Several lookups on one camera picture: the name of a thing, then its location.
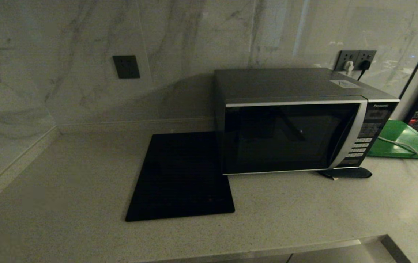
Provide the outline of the black glass induction cooktop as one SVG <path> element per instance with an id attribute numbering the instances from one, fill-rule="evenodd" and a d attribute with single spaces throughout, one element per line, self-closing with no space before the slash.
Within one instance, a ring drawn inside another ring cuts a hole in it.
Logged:
<path id="1" fill-rule="evenodd" d="M 234 211 L 214 131 L 152 135 L 126 222 Z"/>

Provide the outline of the silver black microwave oven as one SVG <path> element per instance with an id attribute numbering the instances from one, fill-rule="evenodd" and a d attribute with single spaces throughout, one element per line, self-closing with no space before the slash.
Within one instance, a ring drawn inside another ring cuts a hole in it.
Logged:
<path id="1" fill-rule="evenodd" d="M 348 156 L 337 168 L 322 171 L 359 169 L 400 101 L 393 95 L 351 77 L 319 67 L 216 70 L 213 95 L 220 163 L 225 103 L 270 103 L 292 99 L 305 100 L 311 97 L 366 98 L 368 106 L 364 121 Z"/>

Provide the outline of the green plastic cutting board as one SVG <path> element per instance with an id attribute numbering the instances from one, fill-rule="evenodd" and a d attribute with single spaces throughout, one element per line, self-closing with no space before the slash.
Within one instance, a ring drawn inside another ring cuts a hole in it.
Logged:
<path id="1" fill-rule="evenodd" d="M 402 121 L 390 120 L 384 125 L 367 156 L 418 159 L 418 132 Z"/>

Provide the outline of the double grey wall socket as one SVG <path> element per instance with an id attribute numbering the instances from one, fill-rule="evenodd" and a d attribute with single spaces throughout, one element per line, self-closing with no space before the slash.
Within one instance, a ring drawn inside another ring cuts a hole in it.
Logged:
<path id="1" fill-rule="evenodd" d="M 362 61 L 374 61 L 376 52 L 376 50 L 341 50 L 333 70 L 344 71 L 344 64 L 348 60 L 354 62 L 354 70 L 359 70 L 359 65 Z"/>

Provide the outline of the single black wall socket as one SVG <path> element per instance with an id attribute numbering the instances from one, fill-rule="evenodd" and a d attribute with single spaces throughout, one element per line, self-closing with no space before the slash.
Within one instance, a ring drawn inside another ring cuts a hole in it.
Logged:
<path id="1" fill-rule="evenodd" d="M 112 56 L 119 79 L 139 79 L 140 70 L 135 55 Z"/>

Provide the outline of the black glass microwave door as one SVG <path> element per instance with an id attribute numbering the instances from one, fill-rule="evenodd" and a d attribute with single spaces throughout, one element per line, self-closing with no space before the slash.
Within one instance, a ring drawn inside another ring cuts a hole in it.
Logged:
<path id="1" fill-rule="evenodd" d="M 222 173 L 337 168 L 358 138 L 367 106 L 362 96 L 225 103 Z"/>

